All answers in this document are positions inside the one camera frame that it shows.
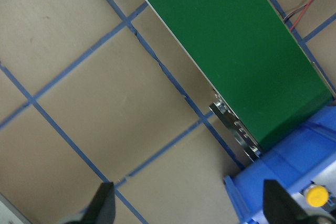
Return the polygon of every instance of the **cable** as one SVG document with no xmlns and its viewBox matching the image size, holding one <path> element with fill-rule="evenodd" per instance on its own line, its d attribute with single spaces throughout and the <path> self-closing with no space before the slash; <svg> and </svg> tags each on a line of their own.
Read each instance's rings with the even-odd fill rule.
<svg viewBox="0 0 336 224">
<path fill-rule="evenodd" d="M 307 2 L 305 8 L 302 10 L 302 12 L 300 13 L 299 17 L 295 20 L 295 22 L 293 23 L 293 25 L 289 29 L 290 31 L 292 31 L 294 29 L 294 27 L 296 26 L 296 24 L 300 21 L 300 19 L 302 18 L 302 16 L 304 15 L 304 13 L 306 12 L 306 10 L 308 9 L 308 7 L 311 4 L 311 2 L 313 2 L 313 0 L 309 0 Z"/>
<path fill-rule="evenodd" d="M 297 8 L 297 9 L 291 11 L 289 14 L 287 14 L 286 17 L 283 18 L 282 21 L 283 21 L 283 22 L 286 22 L 286 21 L 287 21 L 288 19 L 290 19 L 294 14 L 298 13 L 298 12 L 301 11 L 303 8 L 305 8 L 306 5 L 307 5 L 307 4 L 304 4 L 304 5 L 300 6 L 299 8 Z"/>
<path fill-rule="evenodd" d="M 298 9 L 292 11 L 291 13 L 289 13 L 284 19 L 283 22 L 286 22 L 286 20 L 288 20 L 290 17 L 292 17 L 295 13 L 299 12 L 302 8 L 302 12 L 300 13 L 299 17 L 295 20 L 295 22 L 293 23 L 293 25 L 291 26 L 291 28 L 289 29 L 290 31 L 292 31 L 294 29 L 294 27 L 296 26 L 296 24 L 300 21 L 300 19 L 302 18 L 302 16 L 304 15 L 304 13 L 306 12 L 306 10 L 308 9 L 309 5 L 313 2 L 313 0 L 309 0 L 305 5 L 299 7 Z"/>
</svg>

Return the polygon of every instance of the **beige tile floor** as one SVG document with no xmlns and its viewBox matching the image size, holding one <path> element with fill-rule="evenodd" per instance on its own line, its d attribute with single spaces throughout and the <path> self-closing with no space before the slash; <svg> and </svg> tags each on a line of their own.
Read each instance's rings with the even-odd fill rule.
<svg viewBox="0 0 336 224">
<path fill-rule="evenodd" d="M 144 2 L 114 1 L 126 16 Z M 278 1 L 286 12 L 302 2 Z M 121 23 L 106 0 L 0 4 L 0 61 L 30 95 Z M 335 11 L 333 0 L 317 0 L 298 32 L 306 36 Z M 154 12 L 147 7 L 132 24 L 206 114 L 215 101 L 212 87 Z M 237 164 L 134 34 L 120 28 L 39 96 L 41 107 L 26 106 L 27 98 L 0 71 L 0 192 L 33 223 L 55 223 L 85 207 L 105 176 L 122 181 L 116 224 L 146 223 L 138 214 L 148 223 L 236 223 L 222 178 L 237 174 Z M 335 42 L 334 23 L 308 41 L 333 84 Z M 228 130 L 214 116 L 209 122 L 248 165 Z M 103 175 L 99 178 L 68 143 Z M 132 172 L 158 152 L 162 155 Z"/>
</svg>

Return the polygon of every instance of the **green panel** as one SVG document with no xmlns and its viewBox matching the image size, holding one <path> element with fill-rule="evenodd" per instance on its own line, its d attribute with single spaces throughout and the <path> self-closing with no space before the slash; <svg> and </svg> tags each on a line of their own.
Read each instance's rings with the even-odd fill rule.
<svg viewBox="0 0 336 224">
<path fill-rule="evenodd" d="M 148 0 L 263 149 L 331 100 L 267 0 Z"/>
</svg>

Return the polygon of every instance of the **tile grid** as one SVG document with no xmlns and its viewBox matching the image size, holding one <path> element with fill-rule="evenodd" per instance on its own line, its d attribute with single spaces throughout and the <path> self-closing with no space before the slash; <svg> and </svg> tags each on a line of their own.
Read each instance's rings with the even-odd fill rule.
<svg viewBox="0 0 336 224">
<path fill-rule="evenodd" d="M 41 115 L 54 127 L 54 129 L 65 139 L 65 141 L 70 145 L 71 148 L 86 162 L 88 166 L 97 174 L 98 177 L 101 178 L 102 181 L 106 182 L 108 179 L 105 177 L 105 175 L 102 174 L 101 171 L 98 170 L 98 168 L 90 161 L 90 159 L 76 146 L 76 144 L 67 136 L 67 134 L 57 125 L 57 123 L 48 115 L 48 113 L 38 104 L 37 99 L 41 97 L 47 90 L 49 90 L 53 85 L 55 85 L 59 80 L 61 80 L 63 77 L 65 77 L 72 69 L 74 69 L 77 65 L 79 65 L 82 61 L 84 61 L 87 57 L 89 57 L 95 50 L 97 50 L 104 42 L 106 42 L 108 39 L 110 39 L 112 36 L 114 36 L 118 31 L 120 31 L 122 28 L 127 26 L 137 37 L 141 45 L 148 51 L 148 53 L 158 62 L 160 67 L 162 68 L 163 72 L 167 75 L 169 80 L 174 84 L 174 86 L 178 89 L 178 91 L 184 95 L 185 100 L 187 103 L 191 106 L 191 108 L 194 110 L 194 112 L 198 115 L 199 120 L 191 125 L 187 130 L 185 130 L 183 133 L 181 133 L 178 137 L 176 137 L 174 140 L 172 140 L 168 145 L 164 146 L 161 150 L 156 152 L 153 156 L 151 156 L 149 159 L 147 159 L 143 164 L 138 166 L 135 170 L 133 170 L 129 175 L 124 177 L 122 180 L 120 180 L 116 184 L 116 188 L 123 185 L 128 177 L 136 175 L 141 169 L 145 168 L 148 164 L 153 162 L 157 157 L 162 155 L 165 151 L 167 151 L 171 146 L 176 144 L 178 141 L 180 141 L 182 138 L 187 136 L 190 132 L 192 132 L 195 128 L 197 128 L 200 124 L 205 124 L 205 126 L 208 128 L 208 130 L 212 133 L 212 135 L 219 141 L 219 143 L 222 145 L 222 147 L 228 152 L 228 154 L 231 156 L 231 158 L 236 162 L 239 168 L 244 168 L 243 165 L 235 159 L 234 153 L 231 151 L 231 149 L 226 145 L 224 140 L 220 137 L 220 135 L 216 132 L 216 130 L 212 127 L 212 125 L 207 120 L 212 114 L 212 112 L 208 112 L 206 115 L 204 115 L 200 109 L 196 106 L 196 104 L 192 101 L 192 99 L 187 95 L 187 93 L 184 91 L 182 86 L 176 81 L 176 79 L 172 76 L 172 74 L 168 71 L 168 69 L 160 62 L 160 60 L 155 55 L 154 51 L 151 49 L 151 47 L 148 45 L 148 43 L 144 40 L 144 38 L 138 33 L 138 31 L 133 27 L 131 24 L 131 21 L 136 18 L 146 7 L 147 3 L 143 3 L 141 6 L 139 6 L 135 12 L 133 12 L 129 17 L 126 17 L 121 9 L 116 5 L 116 3 L 113 0 L 107 0 L 107 2 L 111 5 L 111 7 L 115 10 L 115 12 L 119 15 L 119 17 L 122 19 L 122 22 L 115 27 L 112 31 L 104 35 L 101 39 L 98 40 L 90 49 L 88 49 L 83 55 L 81 55 L 77 60 L 75 60 L 70 66 L 68 66 L 65 70 L 63 70 L 56 78 L 54 78 L 50 83 L 48 83 L 46 86 L 44 86 L 41 90 L 39 90 L 34 96 L 30 95 L 28 91 L 17 81 L 17 79 L 11 74 L 11 72 L 6 69 L 3 65 L 0 64 L 0 69 L 3 73 L 6 74 L 6 76 L 12 81 L 12 83 L 20 90 L 20 92 L 26 97 L 27 102 L 17 108 L 10 116 L 8 116 L 5 120 L 3 120 L 0 123 L 0 130 L 11 120 L 13 120 L 17 115 L 19 115 L 23 110 L 25 110 L 29 105 L 33 105 L 40 113 Z M 274 7 L 277 9 L 277 11 L 284 17 L 285 12 L 282 10 L 281 6 L 276 0 L 271 0 Z M 314 60 L 314 56 L 308 49 L 306 42 L 314 37 L 317 33 L 319 33 L 321 30 L 323 30 L 325 27 L 327 27 L 330 23 L 332 23 L 336 19 L 336 14 L 332 15 L 330 18 L 328 18 L 325 22 L 323 22 L 320 26 L 318 26 L 314 31 L 312 31 L 309 35 L 307 35 L 304 39 L 300 37 L 300 35 L 297 33 L 296 30 L 293 31 L 293 34 L 297 41 L 299 42 L 299 45 L 303 48 L 303 50 L 306 52 L 308 57 L 310 59 Z M 287 26 L 291 26 L 291 22 L 289 21 L 287 23 Z M 121 193 L 116 190 L 117 197 L 132 211 L 132 213 L 142 222 L 142 223 L 148 223 L 140 214 L 139 212 L 134 209 L 134 207 L 121 195 Z"/>
</svg>

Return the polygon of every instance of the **yellow knob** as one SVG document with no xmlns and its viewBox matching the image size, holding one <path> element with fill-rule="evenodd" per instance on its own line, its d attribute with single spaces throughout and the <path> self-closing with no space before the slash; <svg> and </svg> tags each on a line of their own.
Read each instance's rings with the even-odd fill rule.
<svg viewBox="0 0 336 224">
<path fill-rule="evenodd" d="M 309 188 L 306 193 L 306 202 L 312 207 L 322 207 L 329 198 L 328 191 L 323 186 Z"/>
</svg>

